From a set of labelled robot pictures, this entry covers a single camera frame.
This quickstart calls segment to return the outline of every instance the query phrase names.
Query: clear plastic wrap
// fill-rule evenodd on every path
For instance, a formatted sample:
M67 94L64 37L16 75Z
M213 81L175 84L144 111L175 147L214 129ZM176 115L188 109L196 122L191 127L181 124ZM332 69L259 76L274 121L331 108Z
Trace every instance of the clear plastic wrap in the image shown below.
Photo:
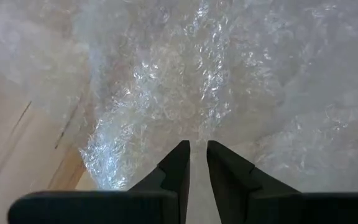
M188 223L219 223L216 139L301 191L358 190L358 1L89 0L97 125L85 164L128 189L190 139Z
M71 0L0 0L0 76L64 128L88 80L88 45L71 35Z

